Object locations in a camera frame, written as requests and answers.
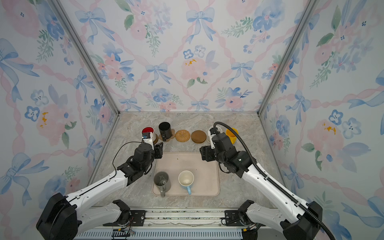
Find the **plain round wooden coaster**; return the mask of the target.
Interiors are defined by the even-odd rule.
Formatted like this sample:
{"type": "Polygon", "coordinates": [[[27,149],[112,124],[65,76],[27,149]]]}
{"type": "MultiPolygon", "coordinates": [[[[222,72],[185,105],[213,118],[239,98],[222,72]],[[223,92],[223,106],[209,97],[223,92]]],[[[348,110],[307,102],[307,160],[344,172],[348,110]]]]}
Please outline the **plain round wooden coaster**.
{"type": "Polygon", "coordinates": [[[196,130],[191,134],[191,140],[196,144],[202,144],[206,139],[207,134],[204,131],[196,130]]]}

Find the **black mug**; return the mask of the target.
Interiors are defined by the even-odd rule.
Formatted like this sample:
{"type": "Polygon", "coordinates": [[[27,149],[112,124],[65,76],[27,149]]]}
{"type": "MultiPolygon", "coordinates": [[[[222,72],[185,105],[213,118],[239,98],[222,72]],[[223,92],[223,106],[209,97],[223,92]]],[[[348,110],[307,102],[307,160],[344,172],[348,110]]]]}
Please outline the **black mug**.
{"type": "Polygon", "coordinates": [[[166,142],[172,137],[172,129],[171,124],[168,122],[162,122],[159,124],[159,131],[161,135],[161,139],[163,142],[166,142]]]}

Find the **white mug red inside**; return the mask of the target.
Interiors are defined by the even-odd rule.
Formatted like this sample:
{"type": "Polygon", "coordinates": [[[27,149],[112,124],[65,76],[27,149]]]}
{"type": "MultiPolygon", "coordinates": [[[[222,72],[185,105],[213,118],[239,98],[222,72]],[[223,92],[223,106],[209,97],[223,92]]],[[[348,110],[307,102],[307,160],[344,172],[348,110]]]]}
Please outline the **white mug red inside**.
{"type": "Polygon", "coordinates": [[[154,128],[152,128],[152,127],[145,127],[141,131],[142,139],[143,140],[153,139],[154,133],[155,133],[154,128]]]}

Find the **cork paw print coaster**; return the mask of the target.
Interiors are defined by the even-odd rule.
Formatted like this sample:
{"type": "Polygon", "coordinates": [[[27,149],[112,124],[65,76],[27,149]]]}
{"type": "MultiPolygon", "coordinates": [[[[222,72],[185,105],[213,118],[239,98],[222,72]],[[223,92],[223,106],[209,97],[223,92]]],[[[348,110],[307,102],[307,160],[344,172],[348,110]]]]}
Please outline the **cork paw print coaster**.
{"type": "Polygon", "coordinates": [[[171,137],[169,139],[164,140],[162,135],[159,135],[159,140],[168,143],[170,140],[174,139],[175,135],[176,135],[176,132],[175,132],[174,129],[171,129],[170,131],[171,131],[172,135],[171,135],[171,137]]]}

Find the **yellow mug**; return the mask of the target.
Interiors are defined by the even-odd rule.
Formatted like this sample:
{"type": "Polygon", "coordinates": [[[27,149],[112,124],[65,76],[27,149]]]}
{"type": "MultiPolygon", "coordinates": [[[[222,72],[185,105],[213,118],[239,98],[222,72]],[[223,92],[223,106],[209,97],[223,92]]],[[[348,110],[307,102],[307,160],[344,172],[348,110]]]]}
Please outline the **yellow mug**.
{"type": "Polygon", "coordinates": [[[237,141],[237,136],[229,129],[226,130],[226,135],[230,138],[231,143],[234,145],[237,141]]]}

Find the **grey glass mug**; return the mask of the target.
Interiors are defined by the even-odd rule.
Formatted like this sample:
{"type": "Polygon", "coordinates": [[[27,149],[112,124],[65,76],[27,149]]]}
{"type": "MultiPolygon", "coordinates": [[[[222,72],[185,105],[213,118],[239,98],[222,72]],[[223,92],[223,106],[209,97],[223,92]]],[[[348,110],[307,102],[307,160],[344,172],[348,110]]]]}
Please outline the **grey glass mug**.
{"type": "Polygon", "coordinates": [[[166,172],[158,172],[154,177],[154,184],[160,191],[160,195],[162,198],[166,196],[166,193],[172,187],[170,177],[166,172]]]}

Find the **woven rattan round coaster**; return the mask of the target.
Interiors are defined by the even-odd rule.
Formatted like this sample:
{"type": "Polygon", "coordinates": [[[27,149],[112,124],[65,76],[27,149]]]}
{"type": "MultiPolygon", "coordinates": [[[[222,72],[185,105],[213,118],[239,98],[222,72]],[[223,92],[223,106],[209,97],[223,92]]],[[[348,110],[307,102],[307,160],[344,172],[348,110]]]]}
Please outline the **woven rattan round coaster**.
{"type": "Polygon", "coordinates": [[[187,142],[191,137],[191,134],[187,130],[179,130],[175,134],[175,138],[178,142],[185,143],[187,142]]]}

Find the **white mug blue handle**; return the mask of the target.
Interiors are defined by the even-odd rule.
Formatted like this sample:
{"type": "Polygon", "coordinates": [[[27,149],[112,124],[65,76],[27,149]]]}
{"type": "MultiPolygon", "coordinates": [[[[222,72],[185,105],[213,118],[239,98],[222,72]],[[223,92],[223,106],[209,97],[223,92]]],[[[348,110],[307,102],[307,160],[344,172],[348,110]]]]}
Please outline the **white mug blue handle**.
{"type": "Polygon", "coordinates": [[[191,171],[182,171],[178,176],[179,184],[188,192],[188,195],[192,194],[191,188],[193,186],[194,180],[195,176],[191,171]]]}

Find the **dark glossy wooden round coaster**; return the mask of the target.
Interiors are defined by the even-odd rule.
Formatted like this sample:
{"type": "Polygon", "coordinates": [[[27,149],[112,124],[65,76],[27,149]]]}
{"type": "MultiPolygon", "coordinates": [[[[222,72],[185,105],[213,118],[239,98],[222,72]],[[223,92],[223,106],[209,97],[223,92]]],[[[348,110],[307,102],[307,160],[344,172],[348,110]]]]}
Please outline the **dark glossy wooden round coaster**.
{"type": "Polygon", "coordinates": [[[157,134],[155,134],[154,139],[153,139],[153,144],[156,145],[158,141],[159,141],[159,137],[157,134]]]}

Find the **cream white mug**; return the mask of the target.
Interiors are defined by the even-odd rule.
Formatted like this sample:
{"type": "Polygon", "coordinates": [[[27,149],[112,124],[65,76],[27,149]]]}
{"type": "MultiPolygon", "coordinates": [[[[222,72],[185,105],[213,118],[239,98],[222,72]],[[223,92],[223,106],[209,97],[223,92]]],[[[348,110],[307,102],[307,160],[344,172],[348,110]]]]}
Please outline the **cream white mug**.
{"type": "MultiPolygon", "coordinates": [[[[209,144],[211,144],[211,140],[212,140],[212,134],[211,134],[211,129],[213,129],[214,126],[211,126],[208,130],[207,130],[207,141],[209,144]]],[[[223,130],[220,126],[216,126],[217,130],[219,133],[222,133],[223,130]]]]}

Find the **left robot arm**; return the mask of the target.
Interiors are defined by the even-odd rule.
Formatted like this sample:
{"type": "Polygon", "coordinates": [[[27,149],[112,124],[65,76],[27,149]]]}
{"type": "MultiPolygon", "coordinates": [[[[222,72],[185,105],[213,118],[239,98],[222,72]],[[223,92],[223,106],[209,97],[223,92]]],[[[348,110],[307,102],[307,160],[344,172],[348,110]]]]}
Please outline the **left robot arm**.
{"type": "Polygon", "coordinates": [[[107,177],[66,196],[58,193],[50,197],[36,229],[45,240],[72,240],[76,235],[102,225],[128,225],[133,217],[124,201],[114,200],[98,208],[94,204],[147,175],[154,160],[162,156],[163,143],[139,144],[134,155],[107,177]]]}

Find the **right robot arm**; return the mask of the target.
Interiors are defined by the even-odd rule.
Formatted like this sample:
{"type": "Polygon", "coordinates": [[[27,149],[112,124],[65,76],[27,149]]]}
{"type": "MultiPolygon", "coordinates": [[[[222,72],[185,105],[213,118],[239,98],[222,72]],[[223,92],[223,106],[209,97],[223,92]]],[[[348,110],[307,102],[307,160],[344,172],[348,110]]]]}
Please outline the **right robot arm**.
{"type": "Polygon", "coordinates": [[[249,230],[263,225],[283,233],[287,240],[313,240],[319,231],[330,232],[322,222],[322,207],[308,203],[278,183],[257,163],[247,146],[244,151],[236,150],[224,133],[210,135],[210,142],[210,146],[200,148],[202,160],[223,164],[230,174],[253,185],[275,205],[269,209],[245,201],[238,208],[238,216],[249,230]]]}

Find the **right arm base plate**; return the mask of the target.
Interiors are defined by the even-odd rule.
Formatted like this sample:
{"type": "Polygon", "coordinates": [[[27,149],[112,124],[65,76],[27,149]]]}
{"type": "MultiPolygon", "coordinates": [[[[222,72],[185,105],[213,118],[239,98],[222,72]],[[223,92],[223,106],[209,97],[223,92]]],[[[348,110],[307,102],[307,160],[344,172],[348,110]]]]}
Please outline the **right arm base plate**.
{"type": "Polygon", "coordinates": [[[225,216],[221,224],[228,227],[252,228],[254,226],[264,227],[265,225],[252,222],[244,212],[238,210],[225,210],[225,216]]]}

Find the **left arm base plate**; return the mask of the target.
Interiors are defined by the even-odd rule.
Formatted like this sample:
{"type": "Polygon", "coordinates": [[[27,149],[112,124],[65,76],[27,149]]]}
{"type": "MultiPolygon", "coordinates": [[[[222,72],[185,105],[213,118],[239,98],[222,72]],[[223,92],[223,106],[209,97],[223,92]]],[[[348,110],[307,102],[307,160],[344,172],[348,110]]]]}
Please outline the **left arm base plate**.
{"type": "Polygon", "coordinates": [[[113,223],[103,224],[104,227],[142,227],[145,221],[146,211],[123,211],[113,223]]]}

